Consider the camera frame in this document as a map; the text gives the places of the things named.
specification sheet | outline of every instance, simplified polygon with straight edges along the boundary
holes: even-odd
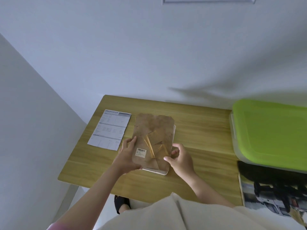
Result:
[[[105,110],[87,144],[118,150],[131,114]]]

forearm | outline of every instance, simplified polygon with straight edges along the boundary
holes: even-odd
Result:
[[[108,168],[87,193],[57,222],[71,230],[93,229],[113,186],[120,176],[120,171],[114,166]]]
[[[196,173],[187,175],[183,180],[192,188],[198,199],[205,204],[219,204],[227,207],[235,207],[231,202],[226,200],[222,195],[210,187]]]

green lid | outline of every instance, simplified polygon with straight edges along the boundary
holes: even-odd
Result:
[[[233,115],[248,160],[307,171],[307,108],[243,99],[233,105]]]

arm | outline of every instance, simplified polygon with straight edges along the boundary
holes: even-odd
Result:
[[[202,203],[235,207],[235,205],[217,193],[195,173],[192,157],[187,153],[182,144],[173,143],[173,146],[178,147],[178,149],[172,151],[172,155],[179,153],[179,156],[175,159],[164,157],[164,160],[170,163],[176,174],[192,188]]]
[[[140,169],[141,167],[132,162],[132,150],[135,142],[136,137],[123,141],[122,148],[114,159],[111,167],[108,168],[89,191],[87,191],[87,193],[57,221],[58,224],[71,230],[89,230],[94,228],[118,178],[122,174]]]

wooden table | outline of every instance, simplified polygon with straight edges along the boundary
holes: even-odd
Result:
[[[242,205],[237,157],[232,148],[230,110],[105,95],[68,158],[58,179],[91,187],[111,165],[117,151],[87,144],[105,109],[131,113],[123,139],[131,138],[139,113],[171,116],[175,120],[174,143],[191,154],[197,174],[235,205]],[[138,170],[123,175],[111,193],[153,203],[172,192],[197,201],[192,189],[171,168],[166,176]]]

